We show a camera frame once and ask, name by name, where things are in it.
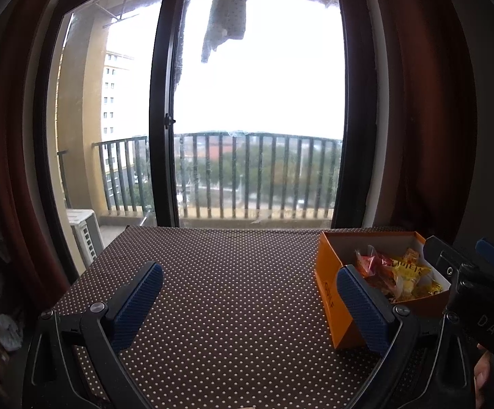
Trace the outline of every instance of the polka dot tablecloth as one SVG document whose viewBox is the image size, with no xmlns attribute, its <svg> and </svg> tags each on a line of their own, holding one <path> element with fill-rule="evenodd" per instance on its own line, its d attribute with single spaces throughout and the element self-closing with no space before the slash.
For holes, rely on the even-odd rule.
<svg viewBox="0 0 494 409">
<path fill-rule="evenodd" d="M 378 357 L 334 351 L 313 276 L 320 230 L 129 227 L 56 305 L 106 301 L 147 261 L 164 287 L 120 358 L 158 409 L 342 408 Z M 87 359 L 92 392 L 104 390 Z"/>
</svg>

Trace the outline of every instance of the red curtain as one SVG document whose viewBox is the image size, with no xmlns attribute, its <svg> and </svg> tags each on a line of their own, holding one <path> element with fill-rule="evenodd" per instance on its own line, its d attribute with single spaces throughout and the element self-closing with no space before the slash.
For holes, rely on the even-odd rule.
<svg viewBox="0 0 494 409">
<path fill-rule="evenodd" d="M 16 0 L 0 44 L 0 225 L 12 265 L 38 311 L 53 306 L 69 288 L 35 215 L 22 138 L 25 76 L 48 2 Z"/>
<path fill-rule="evenodd" d="M 474 169 L 477 112 L 451 0 L 387 0 L 403 69 L 404 148 L 393 224 L 452 242 Z"/>
</svg>

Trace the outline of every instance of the black window frame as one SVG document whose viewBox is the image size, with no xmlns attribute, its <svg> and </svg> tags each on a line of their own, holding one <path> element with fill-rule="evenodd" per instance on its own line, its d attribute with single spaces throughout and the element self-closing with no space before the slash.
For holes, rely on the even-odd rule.
<svg viewBox="0 0 494 409">
<path fill-rule="evenodd" d="M 50 232 L 69 281 L 76 269 L 61 229 L 50 183 L 46 141 L 46 94 L 52 54 L 63 16 L 90 0 L 58 0 L 42 46 L 35 81 L 33 132 L 35 169 Z M 184 0 L 162 0 L 154 41 L 150 81 L 149 137 L 154 212 L 158 226 L 179 226 L 175 186 L 173 126 L 173 78 L 178 31 Z M 342 14 L 345 75 L 344 136 L 340 174 L 331 226 L 360 227 L 368 196 L 376 146 L 377 76 L 372 25 L 366 0 L 339 0 Z"/>
</svg>

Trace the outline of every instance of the sky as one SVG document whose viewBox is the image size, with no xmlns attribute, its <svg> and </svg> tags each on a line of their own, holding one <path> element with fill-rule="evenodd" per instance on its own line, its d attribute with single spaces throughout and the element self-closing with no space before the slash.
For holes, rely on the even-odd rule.
<svg viewBox="0 0 494 409">
<path fill-rule="evenodd" d="M 183 72 L 174 94 L 174 132 L 342 138 L 345 66 L 338 6 L 308 0 L 247 0 L 244 38 L 227 40 L 202 63 L 211 3 L 191 0 L 186 12 Z M 132 112 L 129 136 L 148 131 L 159 9 L 159 3 L 139 8 L 125 15 L 130 19 L 109 29 L 107 49 L 135 59 L 124 100 Z"/>
</svg>

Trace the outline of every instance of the open cardboard box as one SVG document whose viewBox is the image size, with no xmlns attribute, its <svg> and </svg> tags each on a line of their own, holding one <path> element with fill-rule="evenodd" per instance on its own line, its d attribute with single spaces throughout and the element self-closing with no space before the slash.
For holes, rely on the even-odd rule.
<svg viewBox="0 0 494 409">
<path fill-rule="evenodd" d="M 390 256 L 401 256 L 411 247 L 419 253 L 419 263 L 431 267 L 434 280 L 443 292 L 403 302 L 416 315 L 440 317 L 448 302 L 449 281 L 423 257 L 425 239 L 417 232 L 323 232 L 315 262 L 315 280 L 327 314 L 332 343 L 335 348 L 364 345 L 362 336 L 336 290 L 338 270 L 346 264 L 355 264 L 355 249 L 365 253 L 368 244 Z"/>
</svg>

